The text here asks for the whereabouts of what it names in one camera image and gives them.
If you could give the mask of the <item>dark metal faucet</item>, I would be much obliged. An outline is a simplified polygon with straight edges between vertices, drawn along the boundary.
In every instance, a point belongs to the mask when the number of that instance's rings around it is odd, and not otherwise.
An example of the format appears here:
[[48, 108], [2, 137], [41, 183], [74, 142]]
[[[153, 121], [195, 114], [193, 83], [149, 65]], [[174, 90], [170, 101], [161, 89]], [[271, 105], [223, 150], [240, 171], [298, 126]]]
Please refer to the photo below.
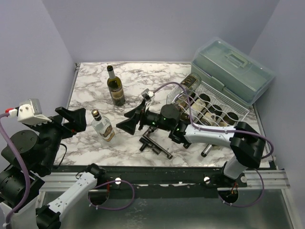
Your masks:
[[142, 144], [140, 147], [140, 151], [143, 152], [146, 148], [150, 148], [156, 155], [163, 153], [167, 159], [172, 159], [173, 155], [165, 150], [162, 146], [160, 146], [157, 142], [150, 138], [150, 134], [152, 134], [156, 128], [149, 127], [139, 139], [139, 142]]

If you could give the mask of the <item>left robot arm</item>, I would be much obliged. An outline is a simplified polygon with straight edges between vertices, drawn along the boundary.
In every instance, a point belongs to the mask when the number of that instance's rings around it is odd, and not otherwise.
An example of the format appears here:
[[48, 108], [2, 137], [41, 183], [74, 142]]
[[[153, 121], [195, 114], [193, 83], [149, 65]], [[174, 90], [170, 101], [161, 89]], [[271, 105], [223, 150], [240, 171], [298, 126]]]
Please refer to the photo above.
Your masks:
[[1, 155], [9, 166], [0, 174], [0, 207], [7, 229], [58, 229], [65, 214], [92, 188], [102, 188], [106, 172], [97, 164], [88, 165], [81, 177], [61, 196], [36, 207], [43, 178], [51, 174], [61, 141], [86, 129], [86, 110], [56, 108], [56, 115], [30, 114], [34, 123], [8, 136]]

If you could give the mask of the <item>green wine bottle black neck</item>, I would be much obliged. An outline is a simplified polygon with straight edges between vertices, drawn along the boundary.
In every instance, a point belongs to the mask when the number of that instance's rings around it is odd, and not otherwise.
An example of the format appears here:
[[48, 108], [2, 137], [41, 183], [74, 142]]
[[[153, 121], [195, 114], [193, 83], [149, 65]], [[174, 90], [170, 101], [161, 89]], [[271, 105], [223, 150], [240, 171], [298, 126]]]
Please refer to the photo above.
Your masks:
[[213, 126], [217, 119], [222, 115], [222, 109], [218, 105], [211, 105], [201, 118], [204, 125]]

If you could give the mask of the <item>green wine bottle front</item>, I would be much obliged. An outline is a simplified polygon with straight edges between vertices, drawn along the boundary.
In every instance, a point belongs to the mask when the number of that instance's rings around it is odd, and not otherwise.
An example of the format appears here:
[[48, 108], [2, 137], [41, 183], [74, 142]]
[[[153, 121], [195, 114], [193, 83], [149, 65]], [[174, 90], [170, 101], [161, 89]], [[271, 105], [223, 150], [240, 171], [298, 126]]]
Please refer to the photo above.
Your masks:
[[191, 105], [192, 110], [192, 120], [195, 121], [201, 111], [209, 104], [210, 97], [206, 94], [200, 94], [194, 103]]

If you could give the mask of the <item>brown wine bottle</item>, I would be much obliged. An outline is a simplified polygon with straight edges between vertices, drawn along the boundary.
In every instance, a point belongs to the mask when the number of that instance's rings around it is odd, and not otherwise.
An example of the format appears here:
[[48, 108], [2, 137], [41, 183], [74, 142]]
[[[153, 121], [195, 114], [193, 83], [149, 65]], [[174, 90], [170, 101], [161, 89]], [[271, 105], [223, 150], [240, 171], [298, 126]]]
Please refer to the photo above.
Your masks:
[[184, 94], [179, 95], [173, 103], [179, 112], [184, 112], [188, 107], [187, 98]]

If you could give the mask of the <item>green wine bottle silver neck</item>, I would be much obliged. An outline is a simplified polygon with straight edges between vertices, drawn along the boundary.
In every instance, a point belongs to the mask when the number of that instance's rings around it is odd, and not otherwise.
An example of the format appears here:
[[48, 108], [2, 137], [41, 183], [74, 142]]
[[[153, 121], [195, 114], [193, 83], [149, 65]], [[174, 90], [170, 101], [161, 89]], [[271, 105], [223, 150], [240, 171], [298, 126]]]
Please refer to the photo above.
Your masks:
[[[239, 117], [233, 113], [228, 112], [220, 121], [218, 122], [219, 126], [231, 126], [234, 125], [239, 120]], [[202, 157], [206, 157], [209, 152], [215, 147], [215, 145], [208, 144], [205, 149], [201, 152]]]

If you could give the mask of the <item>green plastic toolbox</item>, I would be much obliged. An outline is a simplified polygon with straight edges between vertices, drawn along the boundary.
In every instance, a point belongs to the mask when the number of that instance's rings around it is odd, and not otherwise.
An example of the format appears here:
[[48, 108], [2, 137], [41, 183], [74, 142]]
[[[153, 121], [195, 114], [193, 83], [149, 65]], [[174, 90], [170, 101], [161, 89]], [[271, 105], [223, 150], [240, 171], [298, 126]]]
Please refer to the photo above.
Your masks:
[[191, 71], [243, 107], [250, 107], [270, 87], [275, 73], [220, 38], [199, 48]]

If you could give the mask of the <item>green wine bottle back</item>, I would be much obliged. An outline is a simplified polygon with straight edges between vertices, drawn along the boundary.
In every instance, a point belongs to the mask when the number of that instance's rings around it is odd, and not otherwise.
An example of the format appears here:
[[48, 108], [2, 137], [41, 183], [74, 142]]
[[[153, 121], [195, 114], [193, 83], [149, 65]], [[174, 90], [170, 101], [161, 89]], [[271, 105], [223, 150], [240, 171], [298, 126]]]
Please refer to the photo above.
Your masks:
[[111, 65], [107, 66], [107, 72], [109, 78], [107, 80], [107, 86], [115, 106], [123, 106], [125, 104], [125, 96], [122, 86], [121, 79], [115, 75], [113, 67]]

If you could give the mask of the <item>clear glass bottle tall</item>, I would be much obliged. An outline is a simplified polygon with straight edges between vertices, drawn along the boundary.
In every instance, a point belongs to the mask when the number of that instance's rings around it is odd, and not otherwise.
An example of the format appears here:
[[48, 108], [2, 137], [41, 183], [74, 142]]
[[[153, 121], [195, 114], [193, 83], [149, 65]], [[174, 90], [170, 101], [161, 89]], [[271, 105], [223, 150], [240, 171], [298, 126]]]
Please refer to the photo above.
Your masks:
[[180, 83], [180, 85], [185, 89], [186, 93], [183, 90], [181, 90], [181, 92], [178, 93], [176, 98], [181, 94], [184, 94], [185, 96], [186, 95], [191, 96], [195, 92], [195, 90], [200, 86], [201, 81], [202, 81], [201, 77], [198, 74], [190, 73]]

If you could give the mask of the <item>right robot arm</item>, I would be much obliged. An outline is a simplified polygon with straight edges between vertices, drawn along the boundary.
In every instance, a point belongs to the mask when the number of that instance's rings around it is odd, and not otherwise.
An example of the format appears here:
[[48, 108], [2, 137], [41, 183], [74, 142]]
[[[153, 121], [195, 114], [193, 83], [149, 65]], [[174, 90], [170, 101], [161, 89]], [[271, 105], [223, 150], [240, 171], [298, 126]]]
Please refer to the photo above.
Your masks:
[[146, 102], [125, 113], [126, 120], [117, 128], [133, 135], [144, 125], [169, 132], [169, 138], [178, 143], [207, 143], [229, 148], [234, 156], [225, 163], [219, 175], [220, 183], [230, 187], [246, 169], [260, 166], [265, 139], [248, 123], [238, 122], [234, 126], [206, 126], [181, 120], [181, 114], [173, 104], [164, 105], [159, 113], [146, 108]]

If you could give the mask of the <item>clear bottle gold cap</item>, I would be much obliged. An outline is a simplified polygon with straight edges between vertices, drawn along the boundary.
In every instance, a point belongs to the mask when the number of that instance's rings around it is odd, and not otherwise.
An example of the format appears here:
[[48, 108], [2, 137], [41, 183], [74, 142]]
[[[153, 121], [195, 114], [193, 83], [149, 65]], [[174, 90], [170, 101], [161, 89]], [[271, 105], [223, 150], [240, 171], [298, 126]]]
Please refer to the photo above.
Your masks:
[[91, 114], [93, 116], [93, 121], [91, 123], [93, 129], [105, 142], [110, 142], [115, 136], [110, 120], [102, 115], [97, 109], [93, 109]]

